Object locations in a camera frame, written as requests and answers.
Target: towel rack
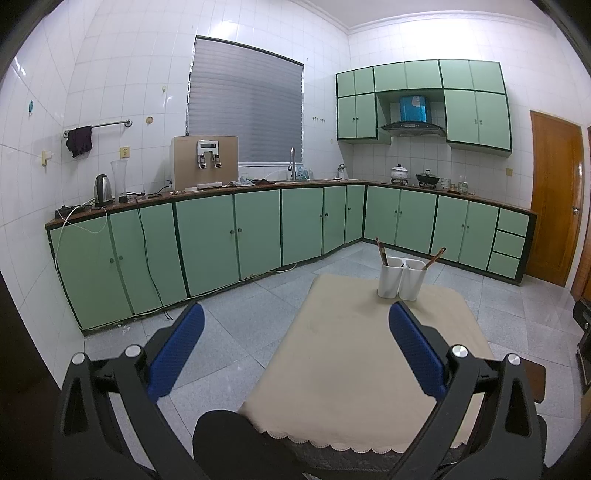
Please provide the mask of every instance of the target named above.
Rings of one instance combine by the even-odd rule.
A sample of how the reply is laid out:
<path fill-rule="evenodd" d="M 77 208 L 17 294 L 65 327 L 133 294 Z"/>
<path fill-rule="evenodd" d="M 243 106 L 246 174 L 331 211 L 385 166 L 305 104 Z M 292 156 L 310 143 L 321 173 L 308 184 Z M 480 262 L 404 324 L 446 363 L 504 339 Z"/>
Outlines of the towel rack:
<path fill-rule="evenodd" d="M 134 123 L 131 121 L 131 119 L 127 119 L 127 120 L 121 120 L 119 122 L 109 122 L 108 124 L 92 125 L 91 128 L 106 127 L 108 125 L 119 125 L 119 124 L 124 124 L 127 128 L 129 128 Z M 70 133 L 69 130 L 64 130 L 64 138 L 68 138 L 69 133 Z"/>

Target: window blind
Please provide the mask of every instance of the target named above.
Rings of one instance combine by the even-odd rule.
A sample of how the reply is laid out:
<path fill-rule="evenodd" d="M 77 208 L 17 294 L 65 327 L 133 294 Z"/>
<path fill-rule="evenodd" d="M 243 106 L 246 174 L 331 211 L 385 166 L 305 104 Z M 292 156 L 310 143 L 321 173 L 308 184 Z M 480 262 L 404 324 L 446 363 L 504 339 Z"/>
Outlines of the window blind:
<path fill-rule="evenodd" d="M 187 108 L 189 135 L 235 135 L 240 163 L 301 162 L 301 63 L 235 43 L 196 37 Z"/>

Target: blue gripper pad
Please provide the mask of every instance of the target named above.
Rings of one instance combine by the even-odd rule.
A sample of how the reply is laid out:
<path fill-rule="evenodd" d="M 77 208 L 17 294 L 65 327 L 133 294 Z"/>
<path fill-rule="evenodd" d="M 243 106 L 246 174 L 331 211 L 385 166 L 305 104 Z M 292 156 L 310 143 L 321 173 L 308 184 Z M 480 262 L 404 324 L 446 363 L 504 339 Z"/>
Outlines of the blue gripper pad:
<path fill-rule="evenodd" d="M 193 305 L 150 365 L 148 397 L 153 403 L 170 393 L 205 327 L 200 304 Z"/>
<path fill-rule="evenodd" d="M 437 401 L 441 400 L 447 393 L 443 364 L 400 302 L 390 307 L 388 321 L 390 332 L 421 385 L 423 393 Z"/>

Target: wooden door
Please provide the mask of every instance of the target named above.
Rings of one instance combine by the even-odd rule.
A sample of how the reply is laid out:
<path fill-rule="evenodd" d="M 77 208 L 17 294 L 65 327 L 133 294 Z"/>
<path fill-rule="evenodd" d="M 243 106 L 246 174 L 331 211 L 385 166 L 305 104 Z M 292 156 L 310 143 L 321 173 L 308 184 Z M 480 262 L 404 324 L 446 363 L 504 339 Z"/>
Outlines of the wooden door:
<path fill-rule="evenodd" d="M 564 286 L 579 233 L 583 188 L 581 128 L 531 112 L 534 136 L 534 190 L 537 212 L 534 241 L 526 273 Z"/>

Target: faucet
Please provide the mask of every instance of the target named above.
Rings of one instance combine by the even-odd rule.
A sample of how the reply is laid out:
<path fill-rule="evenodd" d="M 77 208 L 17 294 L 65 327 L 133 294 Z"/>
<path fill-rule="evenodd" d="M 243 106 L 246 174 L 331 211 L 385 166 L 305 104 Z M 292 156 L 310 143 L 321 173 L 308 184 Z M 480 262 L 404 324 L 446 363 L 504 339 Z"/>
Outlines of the faucet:
<path fill-rule="evenodd" d="M 290 152 L 290 167 L 288 168 L 288 170 L 291 170 L 291 179 L 295 180 L 296 178 L 296 148 L 295 147 L 291 147 L 291 152 Z"/>

